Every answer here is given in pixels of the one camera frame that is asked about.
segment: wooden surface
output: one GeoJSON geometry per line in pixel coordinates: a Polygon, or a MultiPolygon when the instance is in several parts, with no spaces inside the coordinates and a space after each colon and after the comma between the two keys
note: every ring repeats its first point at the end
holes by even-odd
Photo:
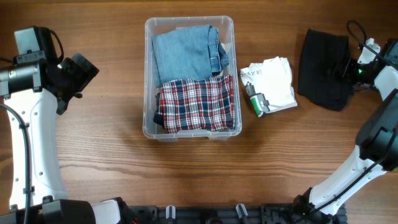
{"type": "MultiPolygon", "coordinates": [[[[350,155],[380,96],[358,93],[343,111],[334,112],[297,95],[298,107],[257,118],[241,84],[239,136],[151,141],[142,133],[145,21],[228,15],[234,21],[238,70],[287,57],[297,89],[308,28],[345,35],[346,21],[357,19],[383,45],[398,37],[397,13],[397,1],[2,4],[0,56],[17,55],[15,30],[45,26],[57,32],[67,57],[81,52],[100,69],[83,98],[71,100],[57,117],[61,174],[71,199],[93,203],[122,196],[129,205],[157,206],[287,203],[350,155]]],[[[358,57],[353,39],[350,47],[358,57]]],[[[0,213],[8,212],[12,170],[9,122],[0,111],[0,213]]],[[[372,181],[347,202],[349,223],[396,223],[397,191],[396,172],[372,181]]]]}

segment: plastic bin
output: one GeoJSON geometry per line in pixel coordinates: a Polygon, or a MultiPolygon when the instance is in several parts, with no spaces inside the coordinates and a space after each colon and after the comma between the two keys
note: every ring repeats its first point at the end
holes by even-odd
{"type": "Polygon", "coordinates": [[[241,105],[239,100],[238,73],[236,71],[234,24],[228,16],[205,17],[167,17],[150,18],[145,23],[145,83],[144,83],[144,120],[142,132],[150,139],[158,141],[177,141],[178,138],[208,137],[209,139],[228,139],[238,135],[242,130],[241,105]],[[184,27],[210,24],[219,29],[219,38],[225,45],[225,51],[229,55],[229,65],[224,69],[224,74],[234,75],[234,110],[235,129],[222,131],[186,130],[177,134],[165,134],[164,129],[153,122],[156,110],[155,95],[159,88],[155,87],[155,73],[152,61],[152,35],[164,34],[184,27]]]}

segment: denim shorts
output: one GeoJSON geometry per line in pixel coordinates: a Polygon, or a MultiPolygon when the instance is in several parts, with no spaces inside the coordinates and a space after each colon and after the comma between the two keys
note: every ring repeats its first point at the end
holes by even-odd
{"type": "Polygon", "coordinates": [[[156,87],[172,80],[202,80],[229,65],[218,28],[193,26],[152,36],[156,87]]]}

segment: cable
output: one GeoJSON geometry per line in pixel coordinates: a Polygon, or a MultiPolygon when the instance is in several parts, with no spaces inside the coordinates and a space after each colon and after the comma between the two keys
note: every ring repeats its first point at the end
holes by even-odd
{"type": "Polygon", "coordinates": [[[365,31],[365,28],[364,28],[358,21],[356,21],[356,20],[350,20],[350,21],[347,22],[347,25],[346,25],[346,26],[347,26],[347,31],[348,31],[348,33],[349,33],[356,41],[358,41],[359,44],[361,44],[363,47],[365,47],[365,48],[368,49],[370,52],[374,53],[374,54],[375,54],[378,58],[380,58],[382,61],[384,61],[386,64],[392,66],[393,68],[395,68],[395,69],[398,71],[398,68],[397,68],[393,63],[391,63],[389,60],[385,59],[383,56],[381,56],[379,53],[375,52],[372,48],[370,48],[368,45],[365,44],[365,43],[366,43],[366,31],[365,31]],[[362,31],[363,34],[364,34],[365,41],[360,40],[355,34],[353,34],[353,32],[351,31],[351,29],[349,28],[349,25],[350,25],[351,23],[356,24],[356,25],[361,29],[361,31],[362,31]]]}
{"type": "Polygon", "coordinates": [[[14,111],[11,107],[0,103],[0,106],[8,110],[12,115],[15,116],[19,123],[19,127],[22,130],[22,134],[24,136],[25,143],[25,194],[26,194],[26,204],[25,204],[25,216],[24,216],[24,224],[28,224],[29,222],[29,209],[30,209],[30,146],[29,146],[29,135],[27,132],[27,126],[21,116],[14,111]]]}
{"type": "Polygon", "coordinates": [[[54,32],[54,30],[50,30],[50,33],[52,35],[54,35],[54,37],[56,38],[58,44],[60,45],[61,48],[61,56],[59,56],[58,60],[57,60],[57,64],[60,64],[63,61],[63,47],[61,44],[61,40],[58,38],[57,34],[54,32]]]}
{"type": "MultiPolygon", "coordinates": [[[[396,137],[397,137],[397,132],[398,129],[394,129],[394,132],[392,133],[392,136],[390,138],[390,141],[388,142],[388,145],[386,147],[386,153],[384,153],[384,155],[376,162],[374,162],[371,166],[369,166],[357,179],[355,179],[349,186],[347,186],[340,194],[338,194],[336,197],[334,197],[333,199],[331,199],[330,201],[328,201],[327,203],[323,204],[322,206],[318,207],[315,210],[312,210],[309,215],[312,215],[316,212],[319,212],[321,209],[325,208],[326,206],[330,205],[331,203],[337,201],[341,196],[343,196],[345,193],[347,193],[347,191],[349,191],[352,187],[354,187],[366,174],[368,174],[375,166],[379,165],[382,161],[384,161],[390,151],[390,148],[392,146],[392,144],[394,143],[396,137]]],[[[296,222],[294,223],[298,223],[300,221],[302,221],[304,219],[304,217],[298,219],[296,222]]]]}
{"type": "Polygon", "coordinates": [[[12,60],[9,60],[8,58],[0,57],[0,60],[3,62],[12,63],[12,60]]]}

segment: red plaid fabric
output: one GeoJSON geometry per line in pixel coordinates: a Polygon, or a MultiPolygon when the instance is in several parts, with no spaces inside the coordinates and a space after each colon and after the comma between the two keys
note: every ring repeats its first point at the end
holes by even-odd
{"type": "Polygon", "coordinates": [[[157,114],[168,133],[235,128],[233,76],[163,83],[157,114]]]}

